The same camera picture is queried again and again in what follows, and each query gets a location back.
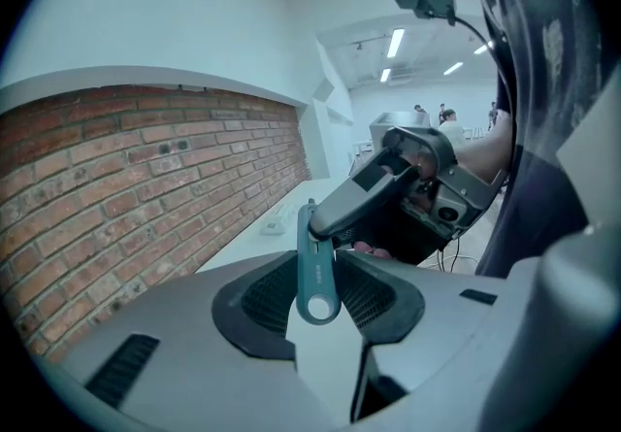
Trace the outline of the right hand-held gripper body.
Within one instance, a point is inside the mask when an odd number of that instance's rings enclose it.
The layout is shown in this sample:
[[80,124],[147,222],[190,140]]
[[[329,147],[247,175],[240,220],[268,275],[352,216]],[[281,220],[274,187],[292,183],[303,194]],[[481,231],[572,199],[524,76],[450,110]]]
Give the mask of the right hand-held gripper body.
[[487,211],[506,178],[501,170],[490,183],[460,165],[449,139],[429,127],[393,127],[381,141],[382,150],[430,152],[438,164],[433,179],[418,178],[386,206],[399,205],[440,236],[440,246],[460,238]]

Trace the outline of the person's right hand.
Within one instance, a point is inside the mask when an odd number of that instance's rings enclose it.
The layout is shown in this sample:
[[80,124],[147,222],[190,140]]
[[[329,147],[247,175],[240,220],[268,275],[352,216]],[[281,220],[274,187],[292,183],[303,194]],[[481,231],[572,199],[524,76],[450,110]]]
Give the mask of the person's right hand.
[[430,152],[426,150],[420,150],[417,153],[403,152],[401,157],[416,169],[422,181],[428,181],[436,176],[438,164]]

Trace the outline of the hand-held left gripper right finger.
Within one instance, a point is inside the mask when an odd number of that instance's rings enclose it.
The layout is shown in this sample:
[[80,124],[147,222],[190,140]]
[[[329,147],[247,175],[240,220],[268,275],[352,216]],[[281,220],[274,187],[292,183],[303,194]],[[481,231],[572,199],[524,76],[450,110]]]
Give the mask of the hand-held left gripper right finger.
[[414,391],[474,335],[505,289],[500,279],[442,273],[339,251],[337,291],[362,337],[349,419]]

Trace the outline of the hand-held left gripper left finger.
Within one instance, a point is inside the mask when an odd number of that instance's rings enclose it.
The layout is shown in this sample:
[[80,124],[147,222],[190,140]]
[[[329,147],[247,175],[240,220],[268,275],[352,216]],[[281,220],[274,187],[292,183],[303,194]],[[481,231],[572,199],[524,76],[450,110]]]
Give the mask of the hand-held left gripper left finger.
[[63,362],[106,431],[312,431],[315,399],[286,337],[292,251],[164,282]]

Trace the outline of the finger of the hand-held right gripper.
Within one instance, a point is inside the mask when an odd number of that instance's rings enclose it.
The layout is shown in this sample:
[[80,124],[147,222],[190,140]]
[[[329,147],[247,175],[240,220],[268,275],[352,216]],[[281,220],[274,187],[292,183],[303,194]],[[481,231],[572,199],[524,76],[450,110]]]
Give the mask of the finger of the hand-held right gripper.
[[440,248],[440,236],[399,205],[381,208],[333,237],[335,248],[362,242],[392,258],[417,265]]
[[420,172],[396,150],[382,150],[348,177],[312,212],[309,231],[318,240],[340,237],[419,178]]

